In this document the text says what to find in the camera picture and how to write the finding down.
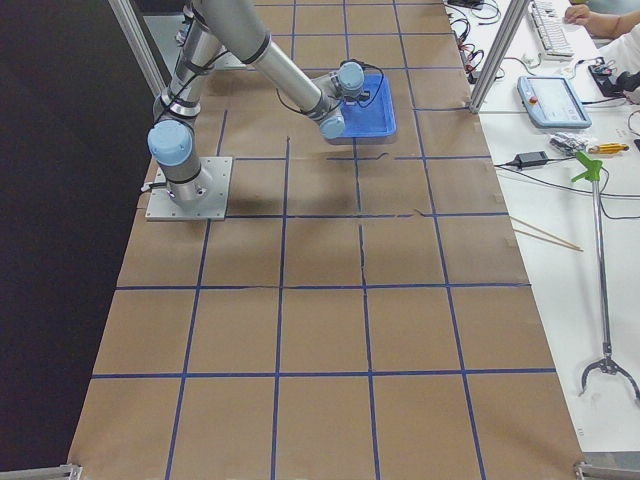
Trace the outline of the person hand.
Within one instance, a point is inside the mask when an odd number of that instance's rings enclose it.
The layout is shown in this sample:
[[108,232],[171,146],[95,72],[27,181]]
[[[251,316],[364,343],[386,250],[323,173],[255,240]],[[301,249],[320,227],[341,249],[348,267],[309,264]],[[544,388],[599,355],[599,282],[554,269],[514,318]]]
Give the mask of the person hand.
[[586,26],[594,18],[594,13],[586,4],[577,4],[568,7],[564,13],[563,21],[566,24]]

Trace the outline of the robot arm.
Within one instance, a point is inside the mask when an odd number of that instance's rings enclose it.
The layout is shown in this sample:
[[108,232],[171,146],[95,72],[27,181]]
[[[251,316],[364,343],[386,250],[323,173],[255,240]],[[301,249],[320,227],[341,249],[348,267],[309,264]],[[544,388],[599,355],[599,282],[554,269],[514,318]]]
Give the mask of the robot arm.
[[292,2],[188,1],[185,18],[184,42],[172,78],[155,100],[148,134],[171,202],[200,204],[210,193],[213,177],[196,153],[195,124],[202,100],[214,94],[250,111],[245,94],[254,87],[270,88],[285,109],[317,124],[325,139],[344,133],[340,106],[361,98],[366,67],[347,59],[309,77],[274,37],[293,35]]

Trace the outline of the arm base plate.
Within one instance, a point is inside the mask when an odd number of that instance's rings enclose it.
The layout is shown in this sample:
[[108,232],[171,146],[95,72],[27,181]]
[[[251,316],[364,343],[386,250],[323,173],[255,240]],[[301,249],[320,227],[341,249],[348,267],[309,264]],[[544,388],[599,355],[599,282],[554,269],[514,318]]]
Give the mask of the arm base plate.
[[169,182],[160,167],[150,190],[148,221],[223,221],[227,212],[232,157],[200,157],[199,175],[184,184]]

